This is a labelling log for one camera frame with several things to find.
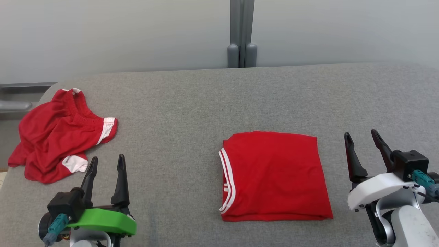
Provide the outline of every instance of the red clothing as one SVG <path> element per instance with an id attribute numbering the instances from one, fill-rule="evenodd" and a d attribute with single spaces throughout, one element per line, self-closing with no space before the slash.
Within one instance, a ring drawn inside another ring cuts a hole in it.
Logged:
<path id="1" fill-rule="evenodd" d="M 85 150 L 113 139 L 117 119 L 87 107 L 84 93 L 60 89 L 52 101 L 30 111 L 18 125 L 21 142 L 8 165 L 25 167 L 25 177 L 48 184 L 87 169 Z"/>
<path id="2" fill-rule="evenodd" d="M 239 133 L 224 141 L 219 155 L 224 221 L 333 218 L 316 137 Z"/>

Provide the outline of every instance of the gray tablecloth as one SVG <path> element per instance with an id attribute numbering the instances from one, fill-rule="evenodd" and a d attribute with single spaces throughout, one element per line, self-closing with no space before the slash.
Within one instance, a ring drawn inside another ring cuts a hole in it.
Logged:
<path id="1" fill-rule="evenodd" d="M 439 71 L 415 64 L 359 63 L 276 68 L 114 73 L 65 81 L 119 128 L 99 157 L 95 205 L 110 203 L 119 153 L 125 154 L 130 209 L 137 235 L 122 246 L 374 246 L 365 211 L 349 211 L 343 134 L 349 131 L 370 175 L 385 172 L 370 131 L 392 149 L 416 149 L 439 171 Z M 223 222 L 222 141 L 244 131 L 318 137 L 333 220 Z M 36 232 L 59 191 L 81 184 L 83 173 L 51 185 L 10 169 L 0 190 L 0 245 L 42 246 Z M 439 229 L 439 205 L 423 205 Z"/>

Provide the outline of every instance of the white wall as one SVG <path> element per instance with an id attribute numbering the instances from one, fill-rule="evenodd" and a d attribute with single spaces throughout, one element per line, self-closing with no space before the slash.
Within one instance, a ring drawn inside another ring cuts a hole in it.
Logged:
<path id="1" fill-rule="evenodd" d="M 403 60 L 439 68 L 437 0 L 255 0 L 257 66 Z"/>
<path id="2" fill-rule="evenodd" d="M 224 0 L 0 0 L 0 84 L 227 67 Z"/>

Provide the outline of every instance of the gray fabric surface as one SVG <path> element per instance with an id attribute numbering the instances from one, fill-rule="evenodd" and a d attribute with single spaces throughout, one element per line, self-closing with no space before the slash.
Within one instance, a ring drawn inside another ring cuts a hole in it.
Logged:
<path id="1" fill-rule="evenodd" d="M 115 73 L 57 83 L 77 87 L 99 116 L 119 120 L 99 157 L 93 202 L 109 204 L 125 154 L 137 235 L 122 246 L 374 246 L 365 211 L 349 211 L 343 134 L 349 131 L 370 175 L 385 172 L 370 131 L 392 149 L 416 149 L 439 171 L 439 71 L 414 64 L 360 63 L 276 68 Z M 223 222 L 222 141 L 244 131 L 318 137 L 333 220 Z M 2 246 L 41 246 L 36 233 L 58 191 L 83 173 L 42 185 L 11 169 L 0 190 Z M 439 205 L 422 206 L 439 230 Z"/>

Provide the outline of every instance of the teal connector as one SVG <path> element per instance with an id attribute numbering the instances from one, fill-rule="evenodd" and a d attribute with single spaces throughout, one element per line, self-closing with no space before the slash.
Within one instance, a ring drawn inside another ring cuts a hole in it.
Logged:
<path id="1" fill-rule="evenodd" d="M 420 170 L 415 170 L 412 173 L 412 180 L 417 184 L 425 188 L 425 192 L 430 196 L 439 196 L 439 185 L 429 177 L 427 174 Z"/>
<path id="2" fill-rule="evenodd" d="M 69 222 L 68 216 L 66 214 L 58 214 L 55 220 L 50 225 L 47 230 L 48 233 L 44 236 L 43 242 L 46 246 L 51 246 L 55 243 L 56 238 L 61 233 L 62 230 L 67 226 Z"/>

